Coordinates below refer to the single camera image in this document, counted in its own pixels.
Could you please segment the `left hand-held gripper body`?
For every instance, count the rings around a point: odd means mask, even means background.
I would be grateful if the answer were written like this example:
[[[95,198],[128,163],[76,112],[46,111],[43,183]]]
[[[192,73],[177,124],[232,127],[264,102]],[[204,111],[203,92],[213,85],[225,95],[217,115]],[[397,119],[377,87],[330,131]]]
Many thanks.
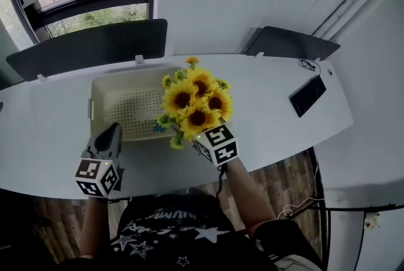
[[[92,135],[81,154],[74,180],[84,195],[107,198],[120,180],[117,166],[122,145],[118,123]]]

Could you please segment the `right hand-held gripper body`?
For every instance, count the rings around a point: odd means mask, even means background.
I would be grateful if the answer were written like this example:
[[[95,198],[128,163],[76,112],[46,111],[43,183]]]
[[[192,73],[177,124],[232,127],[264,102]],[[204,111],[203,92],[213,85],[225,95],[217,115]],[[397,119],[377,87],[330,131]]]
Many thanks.
[[[215,167],[238,157],[238,141],[232,123],[223,123],[215,128],[194,135],[196,149]]]

